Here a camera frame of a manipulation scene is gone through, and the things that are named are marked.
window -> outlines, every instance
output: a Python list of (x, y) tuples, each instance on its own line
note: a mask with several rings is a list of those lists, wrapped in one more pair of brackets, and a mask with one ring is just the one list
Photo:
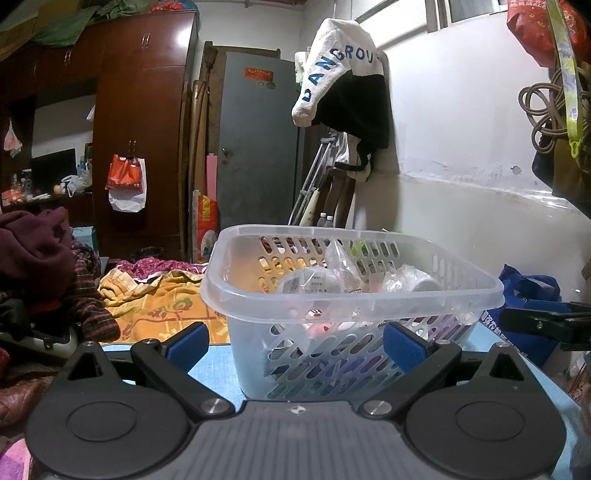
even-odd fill
[(445, 0), (448, 24), (507, 10), (507, 0)]

metal screw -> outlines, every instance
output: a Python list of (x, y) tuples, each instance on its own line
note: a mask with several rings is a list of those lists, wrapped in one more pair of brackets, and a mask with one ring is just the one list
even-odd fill
[(201, 409), (210, 415), (220, 415), (230, 408), (230, 404), (223, 398), (209, 398), (201, 403)]
[(386, 415), (392, 411), (392, 405), (385, 400), (370, 400), (363, 404), (363, 410), (372, 416)]

transparent plastic basket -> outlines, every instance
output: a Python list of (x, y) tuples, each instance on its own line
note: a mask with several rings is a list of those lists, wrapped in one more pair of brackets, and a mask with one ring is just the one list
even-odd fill
[[(364, 276), (413, 265), (442, 291), (273, 294), (291, 270), (324, 265), (338, 240)], [(397, 320), (425, 339), (460, 339), (483, 310), (503, 305), (498, 278), (430, 241), (400, 233), (241, 225), (219, 236), (203, 300), (228, 318), (240, 386), (255, 400), (359, 401), (401, 375), (382, 330)]]

yellow green lanyard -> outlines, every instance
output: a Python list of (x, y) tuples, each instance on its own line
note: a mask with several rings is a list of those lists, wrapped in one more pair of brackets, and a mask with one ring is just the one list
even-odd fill
[(581, 87), (577, 75), (577, 63), (574, 59), (569, 29), (564, 22), (562, 8), (558, 1), (546, 0), (546, 10), (552, 24), (562, 70), (562, 84), (566, 104), (566, 131), (569, 136), (570, 154), (573, 158), (577, 158), (583, 138), (583, 105), (581, 103)]

computer monitor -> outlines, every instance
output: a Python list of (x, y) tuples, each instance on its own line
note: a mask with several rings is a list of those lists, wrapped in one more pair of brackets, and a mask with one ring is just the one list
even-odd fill
[(76, 175), (74, 148), (31, 159), (31, 179), (36, 194), (53, 193), (53, 186), (59, 185), (68, 175)]

